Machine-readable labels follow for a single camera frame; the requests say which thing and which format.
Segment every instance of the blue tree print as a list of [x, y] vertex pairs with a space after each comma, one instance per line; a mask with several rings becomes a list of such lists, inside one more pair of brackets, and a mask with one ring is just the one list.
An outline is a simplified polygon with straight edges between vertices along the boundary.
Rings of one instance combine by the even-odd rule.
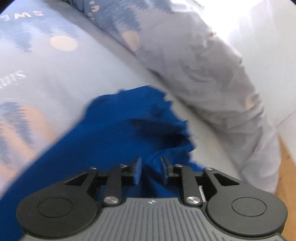
[[[96, 25], [107, 33], [117, 34], [116, 24], [121, 24], [129, 30], [139, 31], [140, 23], [136, 9], [148, 10], [156, 8], [171, 13], [170, 0], [72, 0], [72, 6], [95, 17]], [[99, 6], [99, 10], [92, 12], [92, 6]]]
[[19, 19], [14, 19], [14, 14], [19, 12], [18, 8], [14, 5], [9, 6], [2, 16], [8, 15], [10, 20], [5, 18], [0, 19], [0, 39], [5, 38], [10, 42], [14, 43], [19, 49], [25, 52], [31, 52], [31, 41], [34, 38], [33, 34], [30, 33], [32, 28], [38, 29], [40, 32], [53, 35], [54, 29], [65, 32], [70, 37], [76, 37], [75, 26], [69, 21], [61, 18], [61, 16], [55, 11], [58, 7], [60, 10], [62, 7], [58, 5], [58, 1], [45, 1], [48, 7], [41, 9], [42, 15], [34, 15], [33, 11], [28, 11], [31, 16], [19, 17]]
[[[0, 104], [0, 120], [9, 124], [26, 144], [31, 145], [33, 143], [32, 133], [25, 117], [26, 114], [18, 103], [4, 102]], [[9, 163], [9, 146], [1, 130], [0, 126], [0, 160]]]
[[4, 138], [4, 136], [1, 135], [2, 128], [0, 127], [0, 161], [3, 161], [4, 163], [9, 163], [9, 147], [8, 142]]

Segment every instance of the bed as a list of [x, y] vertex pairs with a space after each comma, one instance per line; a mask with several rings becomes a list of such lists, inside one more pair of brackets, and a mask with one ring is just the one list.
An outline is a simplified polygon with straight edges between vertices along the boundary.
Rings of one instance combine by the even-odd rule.
[[80, 119], [92, 99], [151, 85], [189, 120], [192, 161], [239, 178], [213, 131], [159, 77], [64, 1], [14, 1], [1, 14], [0, 190]]

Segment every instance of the gray fabric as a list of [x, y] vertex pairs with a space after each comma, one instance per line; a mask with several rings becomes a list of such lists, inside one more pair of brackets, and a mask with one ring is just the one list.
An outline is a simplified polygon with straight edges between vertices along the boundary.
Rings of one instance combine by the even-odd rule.
[[133, 51], [215, 129], [246, 181], [275, 192], [280, 165], [275, 130], [241, 56], [212, 33], [196, 4], [73, 0], [72, 5]]

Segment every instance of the ribbed gray surface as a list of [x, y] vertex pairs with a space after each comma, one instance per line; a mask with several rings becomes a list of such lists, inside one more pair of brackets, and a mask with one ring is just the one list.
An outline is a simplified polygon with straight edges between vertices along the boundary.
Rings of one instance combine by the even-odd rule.
[[[216, 229], [198, 208], [177, 198], [128, 198], [118, 207], [105, 208], [87, 230], [60, 241], [239, 241]], [[26, 235], [22, 241], [39, 239]], [[283, 241], [280, 235], [261, 241]]]

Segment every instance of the blue cloth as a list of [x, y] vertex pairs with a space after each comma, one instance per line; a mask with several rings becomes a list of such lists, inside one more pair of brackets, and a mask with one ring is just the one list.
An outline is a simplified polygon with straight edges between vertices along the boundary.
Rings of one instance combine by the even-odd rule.
[[95, 166], [108, 171], [129, 164], [140, 156], [142, 176], [137, 187], [125, 188], [124, 196], [172, 197], [178, 189], [164, 187], [160, 157], [172, 164], [190, 165], [186, 122], [170, 110], [164, 93], [148, 87], [120, 91], [95, 99], [83, 120], [36, 161], [0, 201], [0, 240], [16, 241], [22, 236], [15, 217], [18, 203], [27, 195], [79, 171]]

